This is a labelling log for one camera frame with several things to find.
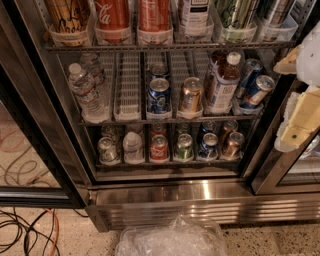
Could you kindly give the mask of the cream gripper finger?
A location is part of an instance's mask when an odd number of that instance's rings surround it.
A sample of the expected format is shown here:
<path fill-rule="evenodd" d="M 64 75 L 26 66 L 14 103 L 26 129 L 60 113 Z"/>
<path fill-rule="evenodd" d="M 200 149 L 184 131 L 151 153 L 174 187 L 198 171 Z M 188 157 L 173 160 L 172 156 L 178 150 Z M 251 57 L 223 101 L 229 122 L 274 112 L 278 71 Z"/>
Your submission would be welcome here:
<path fill-rule="evenodd" d="M 283 117 L 274 147 L 280 152 L 291 152 L 320 127 L 320 88 L 309 86 L 301 94 L 292 92 Z"/>
<path fill-rule="evenodd" d="M 273 67 L 273 71 L 283 75 L 296 74 L 296 60 L 299 50 L 300 46 L 296 46 L 293 50 L 291 50 L 286 57 L 276 63 L 276 65 Z"/>

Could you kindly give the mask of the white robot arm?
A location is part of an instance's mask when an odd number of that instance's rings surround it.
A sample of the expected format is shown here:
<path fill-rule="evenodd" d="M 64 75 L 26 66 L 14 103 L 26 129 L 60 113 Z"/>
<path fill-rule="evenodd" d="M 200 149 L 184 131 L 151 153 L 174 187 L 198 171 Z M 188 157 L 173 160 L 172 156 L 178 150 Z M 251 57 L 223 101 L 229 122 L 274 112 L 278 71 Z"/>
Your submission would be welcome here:
<path fill-rule="evenodd" d="M 289 96 L 274 142 L 278 151 L 290 152 L 320 127 L 320 22 L 273 70 L 283 75 L 295 74 L 307 85 L 305 92 Z"/>

